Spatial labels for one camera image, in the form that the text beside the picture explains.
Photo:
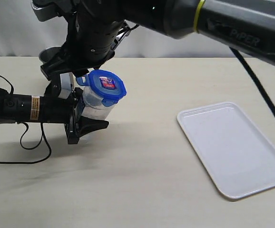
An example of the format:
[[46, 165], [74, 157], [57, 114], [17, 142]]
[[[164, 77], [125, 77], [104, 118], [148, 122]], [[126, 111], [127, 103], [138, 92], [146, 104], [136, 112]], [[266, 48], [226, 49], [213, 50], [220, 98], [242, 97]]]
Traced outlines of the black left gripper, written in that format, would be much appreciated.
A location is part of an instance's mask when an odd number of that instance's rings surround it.
[[106, 129], [109, 122], [106, 120], [95, 120], [81, 117], [78, 121], [75, 117], [75, 108], [82, 98], [83, 90], [74, 88], [67, 99], [62, 99], [53, 94], [53, 89], [48, 86], [44, 96], [41, 98], [41, 122], [52, 124], [63, 124], [68, 144], [78, 144], [79, 138], [94, 131]]

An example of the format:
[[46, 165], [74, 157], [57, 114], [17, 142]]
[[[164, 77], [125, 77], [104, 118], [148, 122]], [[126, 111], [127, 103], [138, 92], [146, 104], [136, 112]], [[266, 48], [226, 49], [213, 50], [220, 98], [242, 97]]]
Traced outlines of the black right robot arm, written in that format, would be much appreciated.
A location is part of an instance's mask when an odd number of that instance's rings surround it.
[[47, 79], [99, 69], [135, 23], [181, 39], [198, 33], [275, 66], [275, 2], [269, 0], [34, 0], [38, 20], [63, 17], [65, 43], [41, 71]]

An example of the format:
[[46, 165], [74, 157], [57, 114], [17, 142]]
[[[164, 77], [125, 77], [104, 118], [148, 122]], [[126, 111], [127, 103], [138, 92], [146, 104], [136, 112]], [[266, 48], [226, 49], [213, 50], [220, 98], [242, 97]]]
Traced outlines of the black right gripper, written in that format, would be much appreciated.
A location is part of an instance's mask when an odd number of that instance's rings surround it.
[[45, 78], [50, 81], [56, 74], [74, 73], [74, 75], [82, 76], [88, 73], [90, 68], [99, 69], [104, 63], [112, 59], [115, 55], [114, 51], [109, 51], [108, 55], [102, 60], [91, 62], [82, 59], [82, 57], [65, 56], [62, 47], [59, 52], [47, 63], [40, 66], [40, 70]]

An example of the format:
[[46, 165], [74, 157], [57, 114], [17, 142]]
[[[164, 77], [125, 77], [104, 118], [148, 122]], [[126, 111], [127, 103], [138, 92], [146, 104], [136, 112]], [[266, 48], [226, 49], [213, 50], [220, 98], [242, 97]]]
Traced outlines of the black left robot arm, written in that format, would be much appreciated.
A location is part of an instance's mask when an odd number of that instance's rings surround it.
[[70, 95], [68, 99], [54, 96], [32, 96], [9, 93], [0, 88], [0, 124], [48, 123], [63, 124], [68, 144], [91, 132], [106, 129], [108, 121], [83, 117], [75, 112], [82, 103]]

